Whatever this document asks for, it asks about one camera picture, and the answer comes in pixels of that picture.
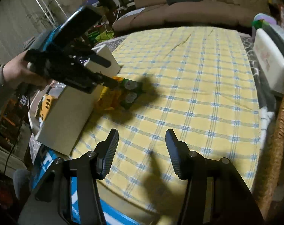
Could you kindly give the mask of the person left hand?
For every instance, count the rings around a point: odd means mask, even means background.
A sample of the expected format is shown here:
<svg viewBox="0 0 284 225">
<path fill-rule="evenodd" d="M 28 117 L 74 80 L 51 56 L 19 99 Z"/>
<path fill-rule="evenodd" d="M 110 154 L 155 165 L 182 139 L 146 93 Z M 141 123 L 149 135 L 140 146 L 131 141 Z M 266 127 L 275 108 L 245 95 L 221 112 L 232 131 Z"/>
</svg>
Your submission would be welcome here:
<svg viewBox="0 0 284 225">
<path fill-rule="evenodd" d="M 52 80 L 45 79 L 27 68 L 28 62 L 24 60 L 27 51 L 22 52 L 10 60 L 3 67 L 3 77 L 10 88 L 16 90 L 21 83 L 32 84 L 44 89 Z"/>
</svg>

